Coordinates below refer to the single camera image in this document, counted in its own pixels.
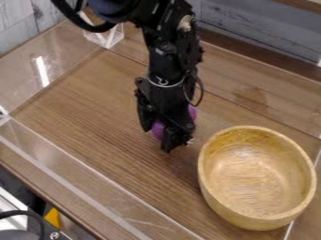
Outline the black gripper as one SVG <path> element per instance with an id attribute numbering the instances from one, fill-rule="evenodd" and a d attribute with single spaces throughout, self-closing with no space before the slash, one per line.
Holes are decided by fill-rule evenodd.
<path id="1" fill-rule="evenodd" d="M 203 90 L 203 84 L 195 74 L 183 76 L 177 82 L 163 82 L 158 76 L 135 79 L 136 112 L 144 132 L 151 130 L 155 120 L 166 127 L 161 149 L 169 153 L 181 145 L 190 145 L 195 130 L 189 106 L 199 105 L 203 96 L 193 103 L 195 88 Z"/>

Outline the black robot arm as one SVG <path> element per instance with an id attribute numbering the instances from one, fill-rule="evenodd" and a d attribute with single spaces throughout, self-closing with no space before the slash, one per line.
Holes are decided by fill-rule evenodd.
<path id="1" fill-rule="evenodd" d="M 193 6 L 186 0 L 88 0 L 88 5 L 107 23 L 142 29 L 150 63 L 147 75 L 135 79 L 136 111 L 142 129 L 170 152 L 193 139 L 191 109 L 203 98 L 197 65 L 205 50 Z"/>

